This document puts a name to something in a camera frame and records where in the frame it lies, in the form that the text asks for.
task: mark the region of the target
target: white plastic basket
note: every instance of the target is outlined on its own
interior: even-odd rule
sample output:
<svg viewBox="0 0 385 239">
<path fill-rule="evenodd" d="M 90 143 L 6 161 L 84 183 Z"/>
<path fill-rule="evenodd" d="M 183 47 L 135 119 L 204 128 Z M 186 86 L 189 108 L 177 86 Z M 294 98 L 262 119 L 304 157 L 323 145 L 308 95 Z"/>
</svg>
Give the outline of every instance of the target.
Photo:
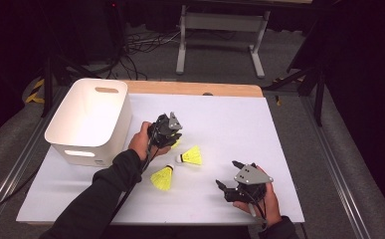
<svg viewBox="0 0 385 239">
<path fill-rule="evenodd" d="M 45 139 L 69 163 L 110 166 L 123 148 L 131 118 L 126 83 L 80 79 L 57 109 Z"/>
</svg>

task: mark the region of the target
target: table leg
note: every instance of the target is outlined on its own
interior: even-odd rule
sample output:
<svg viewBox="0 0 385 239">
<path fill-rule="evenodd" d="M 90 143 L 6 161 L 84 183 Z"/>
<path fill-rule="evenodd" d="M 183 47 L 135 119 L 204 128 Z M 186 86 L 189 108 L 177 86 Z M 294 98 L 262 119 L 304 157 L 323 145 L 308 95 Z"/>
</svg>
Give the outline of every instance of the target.
<svg viewBox="0 0 385 239">
<path fill-rule="evenodd" d="M 177 56 L 176 74 L 182 75 L 185 69 L 185 57 L 186 57 L 186 6 L 182 6 L 182 13 L 180 16 L 180 46 L 179 55 Z"/>
<path fill-rule="evenodd" d="M 255 45 L 249 46 L 249 50 L 251 52 L 252 61 L 254 62 L 255 71 L 257 72 L 258 78 L 264 78 L 266 75 L 263 70 L 263 66 L 261 65 L 260 56 L 258 55 L 258 51 L 260 50 L 261 42 L 264 37 L 264 33 L 266 32 L 267 24 L 270 18 L 270 11 L 266 11 L 264 13 L 264 18 L 261 20 L 260 28 L 258 30 L 257 41 Z"/>
</svg>

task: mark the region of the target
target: yellow object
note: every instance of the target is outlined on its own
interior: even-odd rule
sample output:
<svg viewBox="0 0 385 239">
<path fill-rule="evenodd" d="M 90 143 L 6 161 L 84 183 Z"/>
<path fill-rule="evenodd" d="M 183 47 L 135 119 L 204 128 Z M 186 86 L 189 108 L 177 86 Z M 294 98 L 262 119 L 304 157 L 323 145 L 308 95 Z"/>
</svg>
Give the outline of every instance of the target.
<svg viewBox="0 0 385 239">
<path fill-rule="evenodd" d="M 189 162 L 193 164 L 202 164 L 201 151 L 197 145 L 193 146 L 185 153 L 182 153 L 176 157 L 177 162 Z"/>
<path fill-rule="evenodd" d="M 176 142 L 173 145 L 171 145 L 171 149 L 177 147 L 177 145 L 179 145 L 179 143 L 180 143 L 180 138 L 177 139 Z"/>
<path fill-rule="evenodd" d="M 172 164 L 168 164 L 163 169 L 154 172 L 151 175 L 152 184 L 154 184 L 154 186 L 160 190 L 167 191 L 170 189 L 173 168 L 174 166 Z"/>
</svg>

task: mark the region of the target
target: white metal frame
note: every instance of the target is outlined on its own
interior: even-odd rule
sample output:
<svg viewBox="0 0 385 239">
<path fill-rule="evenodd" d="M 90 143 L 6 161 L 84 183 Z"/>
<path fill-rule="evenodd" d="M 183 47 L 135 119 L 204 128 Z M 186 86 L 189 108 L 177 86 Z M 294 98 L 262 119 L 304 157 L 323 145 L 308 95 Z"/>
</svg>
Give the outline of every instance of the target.
<svg viewBox="0 0 385 239">
<path fill-rule="evenodd" d="M 264 33 L 270 17 L 270 11 L 264 16 L 238 16 L 223 14 L 188 13 L 186 6 L 182 6 L 180 17 L 180 46 L 177 57 L 176 74 L 182 75 L 185 69 L 186 58 L 186 29 L 226 30 L 240 32 L 256 32 L 257 39 L 254 45 L 249 46 L 255 71 L 258 78 L 265 76 L 260 56 L 258 54 Z"/>
</svg>

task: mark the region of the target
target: basket handle cutout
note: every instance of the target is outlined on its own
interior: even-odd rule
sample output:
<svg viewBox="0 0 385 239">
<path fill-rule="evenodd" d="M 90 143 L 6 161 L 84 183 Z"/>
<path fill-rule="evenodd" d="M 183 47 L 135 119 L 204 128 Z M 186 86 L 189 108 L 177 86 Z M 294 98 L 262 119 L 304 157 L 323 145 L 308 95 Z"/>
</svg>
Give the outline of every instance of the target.
<svg viewBox="0 0 385 239">
<path fill-rule="evenodd" d="M 95 157 L 96 155 L 93 152 L 86 151 L 73 151 L 73 150 L 65 150 L 67 155 L 71 156 L 87 156 L 87 157 Z"/>
<path fill-rule="evenodd" d="M 101 88 L 96 87 L 96 91 L 100 93 L 118 93 L 118 90 L 115 88 Z"/>
</svg>

